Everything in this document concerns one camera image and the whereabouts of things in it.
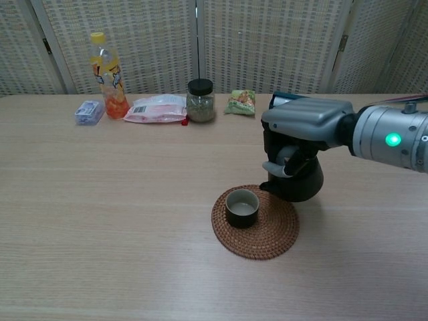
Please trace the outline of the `black teapot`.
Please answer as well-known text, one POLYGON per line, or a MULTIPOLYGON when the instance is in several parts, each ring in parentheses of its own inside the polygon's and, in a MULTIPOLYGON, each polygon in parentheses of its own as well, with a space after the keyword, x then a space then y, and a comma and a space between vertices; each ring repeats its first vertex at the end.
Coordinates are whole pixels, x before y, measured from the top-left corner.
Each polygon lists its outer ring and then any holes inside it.
POLYGON ((324 175, 318 159, 308 162, 294 175, 285 174, 285 165, 266 161, 262 168, 268 173, 268 180, 259 188, 282 200, 303 202, 315 196, 324 183, 324 175))

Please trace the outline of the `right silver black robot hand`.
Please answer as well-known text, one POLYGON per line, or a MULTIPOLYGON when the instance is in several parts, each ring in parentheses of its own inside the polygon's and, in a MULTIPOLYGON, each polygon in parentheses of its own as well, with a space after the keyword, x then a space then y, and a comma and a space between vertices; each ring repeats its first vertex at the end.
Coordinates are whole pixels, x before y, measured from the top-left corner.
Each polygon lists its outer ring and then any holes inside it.
POLYGON ((270 108, 261 115, 269 141, 263 168, 279 178, 298 175, 318 152, 346 144, 340 127, 355 116, 350 102, 324 98, 298 98, 270 108))

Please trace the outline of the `green snack packet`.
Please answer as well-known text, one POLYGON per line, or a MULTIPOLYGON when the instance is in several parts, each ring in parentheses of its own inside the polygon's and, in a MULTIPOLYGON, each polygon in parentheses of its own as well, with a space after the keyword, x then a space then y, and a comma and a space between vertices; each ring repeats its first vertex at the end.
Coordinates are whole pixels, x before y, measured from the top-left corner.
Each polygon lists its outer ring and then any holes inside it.
POLYGON ((253 90, 233 90, 224 114, 255 116, 255 92, 253 90))

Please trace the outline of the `round woven rattan coaster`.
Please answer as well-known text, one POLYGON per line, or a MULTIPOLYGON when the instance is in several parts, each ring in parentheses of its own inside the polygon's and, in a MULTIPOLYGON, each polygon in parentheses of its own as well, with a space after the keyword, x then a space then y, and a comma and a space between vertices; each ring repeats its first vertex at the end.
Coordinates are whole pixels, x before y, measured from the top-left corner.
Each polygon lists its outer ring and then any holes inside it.
POLYGON ((257 185, 233 187, 221 194, 211 210, 211 225, 219 242, 230 252, 255 260, 275 258, 293 246, 298 238, 300 222, 295 207, 257 185), (239 189, 254 193, 259 210, 254 224, 237 228, 227 221, 227 196, 239 189))

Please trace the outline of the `woven folding screen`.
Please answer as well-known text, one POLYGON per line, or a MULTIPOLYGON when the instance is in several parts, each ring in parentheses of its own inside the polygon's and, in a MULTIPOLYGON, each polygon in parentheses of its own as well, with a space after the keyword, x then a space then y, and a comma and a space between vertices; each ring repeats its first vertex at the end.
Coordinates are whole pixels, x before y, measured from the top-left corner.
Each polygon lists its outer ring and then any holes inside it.
POLYGON ((96 31, 129 94, 428 94, 428 0, 0 0, 0 97, 97 94, 96 31))

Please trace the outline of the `dark ceramic teacup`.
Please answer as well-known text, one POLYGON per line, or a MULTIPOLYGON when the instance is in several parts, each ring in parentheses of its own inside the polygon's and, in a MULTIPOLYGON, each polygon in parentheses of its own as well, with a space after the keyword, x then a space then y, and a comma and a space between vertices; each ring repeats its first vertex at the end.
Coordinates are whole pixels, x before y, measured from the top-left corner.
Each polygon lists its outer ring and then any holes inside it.
POLYGON ((248 189, 237 189, 230 192, 225 200, 227 222, 236 228, 248 228, 257 221, 259 198, 248 189))

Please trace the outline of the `glass jar with black lid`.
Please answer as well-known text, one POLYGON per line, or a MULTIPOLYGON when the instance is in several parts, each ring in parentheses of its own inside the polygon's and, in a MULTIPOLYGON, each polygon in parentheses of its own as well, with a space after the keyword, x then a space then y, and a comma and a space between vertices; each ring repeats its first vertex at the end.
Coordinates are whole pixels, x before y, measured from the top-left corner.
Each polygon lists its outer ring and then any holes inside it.
POLYGON ((188 83, 187 116, 193 122, 210 122, 215 117, 213 83, 197 78, 188 83))

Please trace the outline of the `pink snack bag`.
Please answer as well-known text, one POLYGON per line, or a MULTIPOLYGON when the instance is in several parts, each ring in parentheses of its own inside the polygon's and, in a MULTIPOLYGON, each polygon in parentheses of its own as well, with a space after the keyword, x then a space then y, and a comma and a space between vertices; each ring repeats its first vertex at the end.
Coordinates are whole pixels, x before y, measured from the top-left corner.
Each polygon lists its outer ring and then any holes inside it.
POLYGON ((161 94, 133 102, 124 120, 132 123, 181 122, 187 117, 185 96, 161 94))

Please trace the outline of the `small blue tissue pack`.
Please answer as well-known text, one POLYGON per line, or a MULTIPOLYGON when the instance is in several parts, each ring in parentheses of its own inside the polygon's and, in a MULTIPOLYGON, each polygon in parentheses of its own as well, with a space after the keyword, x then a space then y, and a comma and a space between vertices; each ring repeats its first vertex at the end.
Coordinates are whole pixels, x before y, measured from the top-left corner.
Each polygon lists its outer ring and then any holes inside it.
POLYGON ((75 122, 80 126, 96 125, 104 114, 104 103, 101 100, 86 100, 74 113, 75 122))

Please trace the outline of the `teal lint roller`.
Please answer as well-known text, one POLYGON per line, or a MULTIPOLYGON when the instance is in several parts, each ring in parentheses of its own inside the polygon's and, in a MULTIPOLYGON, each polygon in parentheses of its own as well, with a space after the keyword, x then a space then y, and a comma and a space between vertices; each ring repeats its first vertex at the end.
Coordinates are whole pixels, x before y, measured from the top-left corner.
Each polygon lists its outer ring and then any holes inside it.
POLYGON ((287 104, 294 100, 305 98, 305 96, 291 94, 281 91, 275 91, 270 100, 269 109, 281 108, 284 104, 287 104))

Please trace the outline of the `orange drink bottle yellow cap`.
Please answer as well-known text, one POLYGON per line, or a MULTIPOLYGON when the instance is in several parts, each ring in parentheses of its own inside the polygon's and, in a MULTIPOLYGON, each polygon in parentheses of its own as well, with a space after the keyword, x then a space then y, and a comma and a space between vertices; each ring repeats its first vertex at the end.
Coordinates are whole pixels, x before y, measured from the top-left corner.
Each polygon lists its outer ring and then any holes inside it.
POLYGON ((124 91, 118 52, 108 44, 103 32, 91 33, 90 40, 92 73, 100 86, 106 113, 111 119, 123 119, 130 106, 124 91))

